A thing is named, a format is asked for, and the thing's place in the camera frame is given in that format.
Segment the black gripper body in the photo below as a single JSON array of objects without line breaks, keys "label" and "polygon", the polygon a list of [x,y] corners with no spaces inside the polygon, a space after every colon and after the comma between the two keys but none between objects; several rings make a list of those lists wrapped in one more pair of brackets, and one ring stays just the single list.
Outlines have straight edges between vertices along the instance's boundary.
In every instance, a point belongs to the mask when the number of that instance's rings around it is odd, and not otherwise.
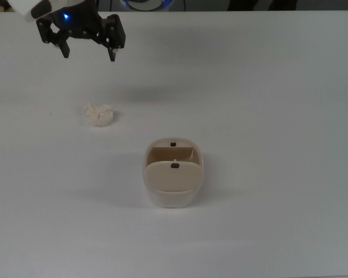
[{"label": "black gripper body", "polygon": [[57,39],[66,41],[69,37],[103,41],[102,18],[54,17],[54,25],[59,29]]}]

